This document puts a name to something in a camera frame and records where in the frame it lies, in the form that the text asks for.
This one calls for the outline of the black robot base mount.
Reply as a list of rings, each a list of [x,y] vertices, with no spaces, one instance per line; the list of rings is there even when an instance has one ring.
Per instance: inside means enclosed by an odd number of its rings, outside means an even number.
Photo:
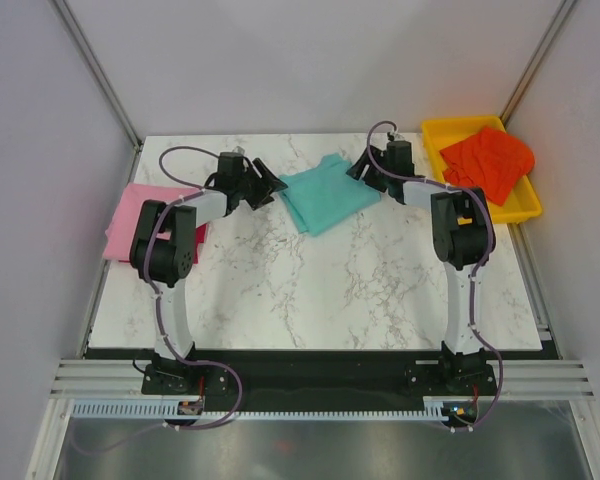
[[[198,350],[196,365],[145,369],[142,393],[203,396],[212,409],[371,410],[421,407],[427,397],[486,399],[492,355],[478,369],[446,369],[435,351]]]

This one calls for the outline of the teal t shirt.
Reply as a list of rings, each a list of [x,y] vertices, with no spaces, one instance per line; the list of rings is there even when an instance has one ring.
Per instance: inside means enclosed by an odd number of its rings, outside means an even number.
[[[346,174],[351,166],[329,154],[314,168],[281,176],[287,188],[280,195],[299,233],[321,235],[381,200],[378,191]]]

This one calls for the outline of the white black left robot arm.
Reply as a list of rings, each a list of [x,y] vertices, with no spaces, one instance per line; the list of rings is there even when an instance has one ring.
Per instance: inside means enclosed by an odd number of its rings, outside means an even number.
[[[230,215],[241,202],[257,210],[288,188],[259,158],[223,152],[216,159],[216,171],[193,193],[170,202],[143,202],[129,253],[130,265],[151,288],[155,302],[152,365],[167,367],[165,382],[178,393],[191,392],[200,378],[185,295],[197,230]]]

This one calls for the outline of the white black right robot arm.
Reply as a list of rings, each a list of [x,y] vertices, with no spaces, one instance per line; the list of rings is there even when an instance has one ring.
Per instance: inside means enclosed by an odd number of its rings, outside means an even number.
[[[417,175],[411,143],[394,138],[384,149],[367,145],[347,175],[401,205],[430,214],[433,248],[444,266],[448,293],[443,364],[437,377],[445,391],[463,392],[473,383],[473,369],[483,365],[489,348],[479,332],[479,320],[483,268],[494,250],[495,233],[482,190]]]

